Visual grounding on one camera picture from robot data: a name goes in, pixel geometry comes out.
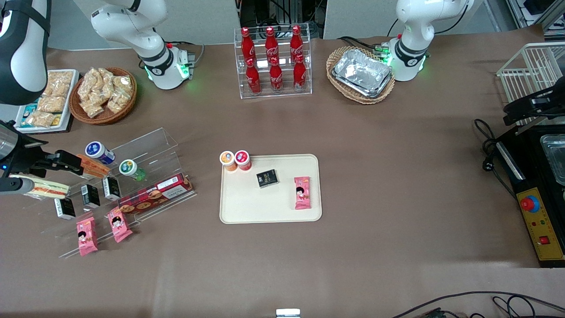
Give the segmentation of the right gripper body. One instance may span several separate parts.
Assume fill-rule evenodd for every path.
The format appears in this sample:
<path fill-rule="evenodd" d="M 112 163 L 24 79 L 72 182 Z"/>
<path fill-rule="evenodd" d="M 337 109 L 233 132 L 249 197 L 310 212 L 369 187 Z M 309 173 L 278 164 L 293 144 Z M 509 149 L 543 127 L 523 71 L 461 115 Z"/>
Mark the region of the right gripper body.
<path fill-rule="evenodd" d="M 1 121 L 0 163 L 4 177 L 23 173 L 44 178 L 46 169 L 38 166 L 37 163 L 45 159 L 46 153 L 41 146 L 46 142 L 18 132 L 13 125 L 14 121 Z"/>

